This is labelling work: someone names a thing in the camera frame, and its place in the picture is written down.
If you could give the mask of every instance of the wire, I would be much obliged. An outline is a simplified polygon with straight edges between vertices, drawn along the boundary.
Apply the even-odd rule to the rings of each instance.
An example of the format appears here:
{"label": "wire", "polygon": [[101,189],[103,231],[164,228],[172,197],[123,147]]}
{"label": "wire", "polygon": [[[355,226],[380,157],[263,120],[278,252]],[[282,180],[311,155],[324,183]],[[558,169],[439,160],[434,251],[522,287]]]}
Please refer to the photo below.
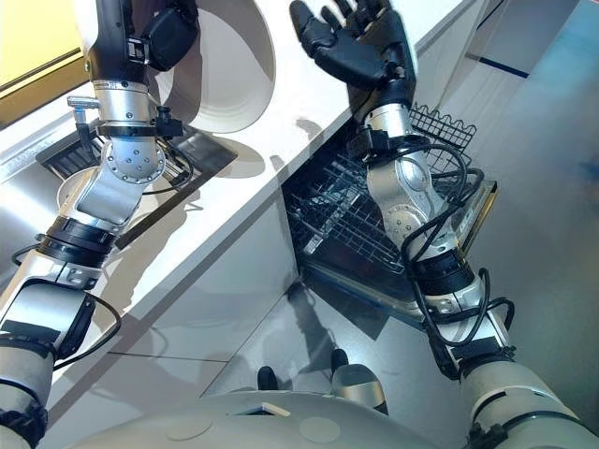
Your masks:
{"label": "wire", "polygon": [[114,326],[112,327],[112,329],[110,330],[110,332],[106,336],[104,336],[104,338],[102,340],[100,340],[98,343],[96,343],[94,346],[92,346],[90,349],[88,349],[84,353],[81,353],[79,355],[75,355],[74,357],[71,357],[68,360],[65,360],[64,362],[59,363],[58,365],[55,365],[54,366],[54,370],[55,371],[57,371],[57,370],[59,370],[61,368],[64,368],[64,367],[70,365],[71,363],[77,362],[78,360],[81,360],[84,357],[87,357],[91,353],[94,353],[95,351],[97,351],[98,349],[100,349],[102,346],[104,346],[106,343],[108,343],[109,340],[112,339],[112,337],[114,337],[117,334],[117,332],[121,329],[121,324],[123,323],[123,320],[121,319],[121,315],[116,311],[116,309],[114,309],[104,299],[101,299],[99,297],[95,297],[95,301],[99,302],[110,313],[112,313],[112,316],[114,316]]}
{"label": "wire", "polygon": [[17,267],[21,266],[21,260],[19,260],[19,257],[21,257],[23,254],[25,253],[29,253],[31,250],[34,250],[35,248],[37,248],[39,246],[39,243],[36,243],[35,245],[29,245],[29,246],[25,246],[24,248],[21,248],[20,250],[18,250],[16,253],[14,253],[11,257],[10,260],[12,261],[13,264],[15,264]]}
{"label": "wire", "polygon": [[187,165],[187,173],[188,174],[183,180],[177,182],[176,184],[171,185],[169,188],[161,189],[161,190],[152,190],[150,192],[144,192],[142,195],[158,195],[158,194],[164,194],[166,192],[172,192],[173,190],[186,185],[188,182],[190,182],[190,180],[194,176],[194,164],[191,162],[191,159],[189,159],[187,154],[185,154],[184,152],[179,150],[177,147],[172,145],[169,141],[167,141],[167,140],[161,140],[161,141],[168,147],[169,150],[176,153],[184,160],[185,164]]}
{"label": "wire", "polygon": [[495,309],[496,307],[503,305],[507,306],[507,314],[505,315],[504,326],[506,330],[509,330],[509,328],[512,326],[512,322],[514,321],[514,316],[516,316],[516,305],[512,301],[506,297],[496,297],[490,302],[488,310]]}
{"label": "wire", "polygon": [[[408,275],[409,283],[414,290],[415,299],[417,306],[421,309],[422,314],[424,315],[424,325],[429,331],[430,335],[446,346],[450,347],[460,347],[469,344],[475,337],[479,328],[481,327],[483,320],[487,314],[487,311],[493,309],[495,307],[499,307],[502,304],[506,304],[508,307],[507,316],[505,318],[505,326],[511,326],[515,307],[511,301],[508,301],[505,298],[498,298],[494,300],[492,303],[490,301],[490,278],[489,271],[485,268],[482,268],[478,271],[478,275],[483,279],[484,283],[484,296],[482,298],[481,303],[478,308],[472,309],[471,311],[464,311],[460,313],[456,313],[451,315],[448,318],[453,318],[454,321],[461,321],[463,319],[474,318],[475,323],[473,327],[468,332],[468,335],[462,340],[453,341],[446,339],[439,330],[437,323],[432,319],[431,313],[429,312],[429,308],[426,304],[426,301],[420,291],[420,287],[416,281],[416,276],[413,269],[413,264],[424,254],[427,249],[431,246],[432,242],[436,238],[437,234],[441,231],[443,226],[445,225],[447,219],[451,217],[456,211],[461,209],[466,201],[470,199],[472,195],[480,187],[480,184],[484,180],[484,173],[482,170],[478,168],[468,168],[466,167],[463,158],[460,153],[456,151],[454,148],[451,148],[447,145],[437,145],[437,144],[424,144],[417,145],[415,147],[409,148],[404,151],[400,151],[398,153],[399,157],[403,157],[407,154],[411,154],[419,151],[429,151],[429,150],[440,150],[442,152],[447,152],[451,155],[451,157],[456,161],[456,165],[458,167],[457,170],[449,171],[445,173],[436,173],[431,175],[432,179],[442,179],[442,178],[451,178],[456,177],[457,179],[453,182],[453,185],[449,188],[446,194],[446,202],[448,203],[448,207],[442,213],[437,215],[436,217],[429,220],[427,223],[422,225],[419,229],[410,234],[402,243],[400,248],[400,253],[402,256],[402,260],[407,261],[405,263],[406,273]],[[468,175],[475,175],[475,180],[471,185],[467,185],[467,177]],[[410,245],[414,243],[414,241],[420,237],[421,235],[430,231],[430,234],[427,236],[426,240],[420,247],[420,249],[416,252],[414,257],[409,256],[409,248]]]}

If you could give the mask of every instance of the kitchen counter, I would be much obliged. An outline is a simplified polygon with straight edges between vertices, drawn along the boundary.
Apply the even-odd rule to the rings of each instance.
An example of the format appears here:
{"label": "kitchen counter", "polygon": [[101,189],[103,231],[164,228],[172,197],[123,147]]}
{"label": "kitchen counter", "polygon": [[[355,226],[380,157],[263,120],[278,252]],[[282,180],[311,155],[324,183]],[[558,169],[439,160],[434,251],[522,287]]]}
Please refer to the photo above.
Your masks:
{"label": "kitchen counter", "polygon": [[[397,3],[406,33],[421,54],[473,2],[392,3]],[[319,10],[322,1],[308,3],[313,10]],[[189,280],[196,279],[218,258],[236,230],[254,220],[281,184],[350,118],[344,84],[325,74],[305,55],[288,18],[288,2],[256,0],[256,4],[270,28],[275,54],[276,81],[268,108],[251,126],[232,134],[214,135],[238,153],[237,160],[130,248],[111,258],[94,293],[124,315],[124,335],[96,354],[57,371],[53,379],[54,403],[67,392],[77,394],[74,386],[106,351],[130,346],[147,330],[176,301]],[[144,198],[134,220],[154,208],[159,199]],[[99,340],[110,327],[107,313],[98,307],[96,315],[84,347]]]}

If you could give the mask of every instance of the wire rack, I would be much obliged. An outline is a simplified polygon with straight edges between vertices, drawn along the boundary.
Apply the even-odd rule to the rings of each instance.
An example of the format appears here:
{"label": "wire rack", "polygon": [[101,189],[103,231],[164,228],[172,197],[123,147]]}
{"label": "wire rack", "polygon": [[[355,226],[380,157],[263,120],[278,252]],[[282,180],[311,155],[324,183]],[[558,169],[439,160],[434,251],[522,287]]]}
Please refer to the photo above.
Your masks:
{"label": "wire rack", "polygon": [[[476,132],[473,125],[441,116],[437,110],[414,106],[410,111],[416,132],[431,142],[450,145],[463,157]],[[312,255],[325,239],[336,239],[367,261],[401,274],[400,252],[385,234],[381,212],[368,195],[366,167],[343,149],[342,130],[284,186],[291,237],[296,252]],[[446,152],[432,150],[427,162],[432,173],[455,169]]]}

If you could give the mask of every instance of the dishwasher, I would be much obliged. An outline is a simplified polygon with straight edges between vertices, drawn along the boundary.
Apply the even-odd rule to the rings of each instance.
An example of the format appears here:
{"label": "dishwasher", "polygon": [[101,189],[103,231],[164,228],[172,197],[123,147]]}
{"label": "dishwasher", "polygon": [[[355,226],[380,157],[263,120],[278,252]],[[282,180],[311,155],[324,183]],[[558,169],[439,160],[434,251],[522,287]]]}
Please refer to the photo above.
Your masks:
{"label": "dishwasher", "polygon": [[[414,105],[415,132],[450,145],[467,166],[474,125]],[[421,328],[422,314],[403,270],[399,249],[386,236],[381,212],[368,194],[366,167],[350,158],[345,142],[353,123],[344,125],[283,185],[291,239],[302,279],[332,286],[382,313]],[[442,152],[427,153],[431,173],[452,169]],[[441,180],[433,185],[443,192]],[[466,206],[451,217],[461,247],[468,252],[497,195],[497,182],[484,180]]]}

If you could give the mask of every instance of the white plate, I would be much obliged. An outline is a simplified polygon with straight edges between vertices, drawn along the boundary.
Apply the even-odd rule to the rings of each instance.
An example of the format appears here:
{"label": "white plate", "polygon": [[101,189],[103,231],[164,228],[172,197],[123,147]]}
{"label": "white plate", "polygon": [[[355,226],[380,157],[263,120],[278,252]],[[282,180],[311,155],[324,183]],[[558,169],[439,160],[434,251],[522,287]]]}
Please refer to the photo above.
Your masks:
{"label": "white plate", "polygon": [[[138,32],[160,3],[137,2],[145,8],[144,17],[133,9]],[[199,37],[171,70],[149,71],[150,93],[196,129],[239,131],[262,115],[272,96],[275,63],[269,30],[253,0],[197,3]]]}

